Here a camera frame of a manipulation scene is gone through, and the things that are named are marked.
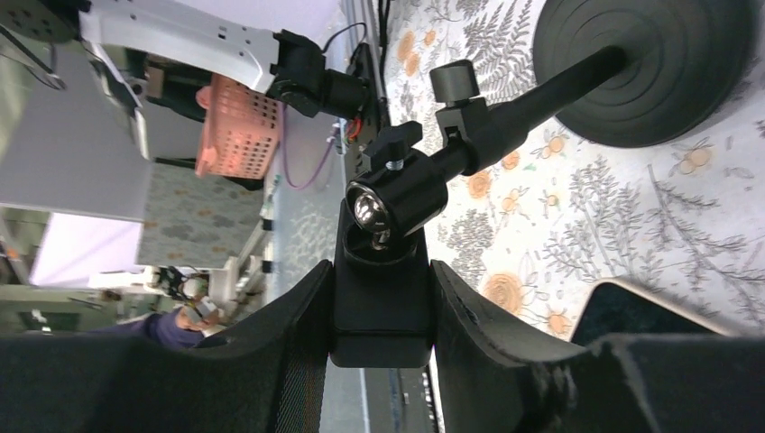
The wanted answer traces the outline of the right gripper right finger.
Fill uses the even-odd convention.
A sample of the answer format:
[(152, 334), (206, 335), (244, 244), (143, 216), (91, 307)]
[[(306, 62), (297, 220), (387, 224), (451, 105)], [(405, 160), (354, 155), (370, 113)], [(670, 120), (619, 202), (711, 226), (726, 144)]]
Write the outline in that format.
[(449, 432), (761, 432), (764, 341), (610, 334), (588, 346), (499, 308), (431, 264)]

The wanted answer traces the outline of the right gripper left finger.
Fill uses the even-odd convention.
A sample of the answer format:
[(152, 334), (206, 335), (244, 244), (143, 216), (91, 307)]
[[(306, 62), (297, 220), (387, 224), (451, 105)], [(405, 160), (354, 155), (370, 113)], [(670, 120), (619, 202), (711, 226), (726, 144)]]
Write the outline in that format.
[(4, 432), (316, 432), (332, 264), (198, 347), (138, 336), (1, 340)]

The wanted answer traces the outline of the black round-base stand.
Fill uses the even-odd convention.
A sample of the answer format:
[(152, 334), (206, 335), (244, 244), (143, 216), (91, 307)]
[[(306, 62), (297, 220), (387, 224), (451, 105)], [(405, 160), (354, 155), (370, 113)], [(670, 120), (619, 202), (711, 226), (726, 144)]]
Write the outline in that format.
[(532, 45), (535, 88), (490, 105), (470, 60), (430, 73), (443, 146), (416, 149), (422, 126), (382, 129), (340, 211), (332, 362), (425, 365), (437, 324), (424, 225), (447, 184), (518, 149), (556, 118), (594, 143), (668, 143), (706, 128), (730, 98), (760, 38), (755, 1), (547, 1)]

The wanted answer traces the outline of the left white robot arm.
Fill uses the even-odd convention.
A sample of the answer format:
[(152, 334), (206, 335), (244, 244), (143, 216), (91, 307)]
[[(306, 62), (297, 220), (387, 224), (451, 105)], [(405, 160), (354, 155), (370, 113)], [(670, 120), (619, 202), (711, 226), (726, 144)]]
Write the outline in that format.
[(231, 78), (304, 116), (353, 119), (372, 97), (371, 84), (328, 69), (309, 38), (236, 23), (177, 1), (3, 1), (1, 33), (50, 45), (78, 41), (117, 105), (134, 118), (142, 104), (106, 54), (116, 46)]

